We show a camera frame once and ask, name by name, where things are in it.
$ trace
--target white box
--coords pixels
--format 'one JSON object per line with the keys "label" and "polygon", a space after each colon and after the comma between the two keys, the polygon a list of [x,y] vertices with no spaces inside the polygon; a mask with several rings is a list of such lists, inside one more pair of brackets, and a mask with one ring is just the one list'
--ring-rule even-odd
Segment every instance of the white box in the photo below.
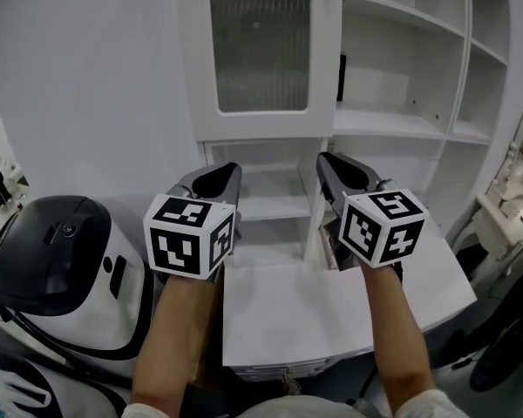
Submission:
{"label": "white box", "polygon": [[233,249],[236,206],[159,194],[143,219],[149,266],[207,279]]}
{"label": "white box", "polygon": [[371,267],[411,255],[429,213],[408,189],[345,198],[339,239]]}

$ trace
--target shirt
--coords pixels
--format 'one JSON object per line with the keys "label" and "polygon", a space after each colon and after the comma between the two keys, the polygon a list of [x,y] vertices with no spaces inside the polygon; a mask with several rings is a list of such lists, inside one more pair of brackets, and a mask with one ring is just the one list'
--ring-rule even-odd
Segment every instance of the shirt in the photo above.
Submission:
{"label": "shirt", "polygon": [[[283,396],[265,401],[240,415],[240,418],[366,418],[351,406],[315,396]],[[146,406],[131,404],[122,418],[168,418]],[[394,418],[468,418],[456,408],[444,392],[427,390],[408,400]]]}

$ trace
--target sleeve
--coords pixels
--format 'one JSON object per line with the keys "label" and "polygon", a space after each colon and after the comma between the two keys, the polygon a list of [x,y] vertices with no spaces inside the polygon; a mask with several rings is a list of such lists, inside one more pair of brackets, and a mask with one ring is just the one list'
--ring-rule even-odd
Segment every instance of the sleeve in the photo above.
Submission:
{"label": "sleeve", "polygon": [[168,416],[146,404],[130,404],[124,409],[122,418],[168,418]]}
{"label": "sleeve", "polygon": [[426,390],[410,398],[395,413],[395,418],[468,418],[444,392]]}

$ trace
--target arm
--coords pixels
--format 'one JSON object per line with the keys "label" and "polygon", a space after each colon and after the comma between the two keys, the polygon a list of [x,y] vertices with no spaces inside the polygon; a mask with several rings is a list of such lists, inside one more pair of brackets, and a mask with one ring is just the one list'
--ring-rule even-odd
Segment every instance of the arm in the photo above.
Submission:
{"label": "arm", "polygon": [[171,418],[180,414],[190,372],[195,283],[170,277],[133,372],[132,402],[157,408]]}
{"label": "arm", "polygon": [[428,352],[393,268],[371,269],[363,263],[362,269],[377,370],[395,414],[410,398],[435,388]]}

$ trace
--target frosted glass panel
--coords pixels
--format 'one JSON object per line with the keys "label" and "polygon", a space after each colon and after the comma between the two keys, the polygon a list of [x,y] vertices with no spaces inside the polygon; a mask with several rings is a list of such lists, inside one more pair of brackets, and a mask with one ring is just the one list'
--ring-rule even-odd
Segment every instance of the frosted glass panel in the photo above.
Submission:
{"label": "frosted glass panel", "polygon": [[310,0],[211,0],[219,109],[308,105]]}

